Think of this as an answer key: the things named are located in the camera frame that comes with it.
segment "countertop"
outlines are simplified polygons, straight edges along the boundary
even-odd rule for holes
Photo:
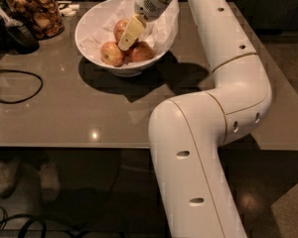
[[[65,30],[40,41],[36,52],[0,60],[0,68],[30,71],[44,81],[35,97],[0,104],[0,147],[149,148],[148,122],[160,102],[213,87],[188,3],[180,3],[179,33],[172,49],[140,75],[128,78],[98,68],[75,45],[75,26],[94,5],[80,3],[76,16],[63,17]],[[262,58],[274,93],[270,112],[251,136],[260,149],[298,150],[298,95],[238,10],[229,5]],[[0,94],[8,98],[27,96],[38,85],[29,75],[0,75]]]

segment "white robotic arm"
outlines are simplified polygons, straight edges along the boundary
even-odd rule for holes
[[[135,12],[140,21],[150,21],[170,1],[136,0]],[[149,122],[153,164],[173,237],[246,237],[218,147],[262,121],[271,104],[270,83],[226,1],[188,1],[215,89],[176,96],[155,108]]]

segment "black cable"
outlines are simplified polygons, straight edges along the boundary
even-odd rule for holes
[[[0,69],[0,73],[21,73],[21,74],[28,74],[28,75],[31,75],[31,76],[37,78],[40,81],[40,86],[38,87],[38,89],[35,91],[35,93],[33,93],[32,95],[30,95],[29,97],[26,97],[26,98],[23,98],[23,99],[20,99],[20,100],[14,100],[14,101],[4,100],[4,99],[1,99],[0,98],[0,103],[3,103],[3,104],[17,104],[17,103],[24,102],[24,101],[26,101],[28,99],[31,99],[35,95],[37,95],[41,91],[41,89],[43,87],[43,80],[42,80],[42,78],[39,75],[37,75],[35,73],[32,73],[32,72],[29,72],[29,71],[23,71],[23,70],[17,70],[17,69]]]

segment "glass jar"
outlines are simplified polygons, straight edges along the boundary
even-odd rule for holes
[[[23,22],[38,39],[52,38],[64,30],[57,0],[6,0],[11,16]]]

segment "red apple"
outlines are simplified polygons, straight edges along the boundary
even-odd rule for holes
[[[154,57],[154,52],[149,45],[144,42],[137,42],[133,49],[128,52],[131,61],[143,61],[150,60]]]
[[[116,42],[107,42],[100,48],[100,58],[106,64],[119,67],[123,65],[125,53]]]
[[[122,34],[125,32],[127,24],[128,24],[127,19],[119,20],[116,23],[115,28],[113,30],[113,34],[115,36],[115,39],[116,39],[117,43],[119,43]]]

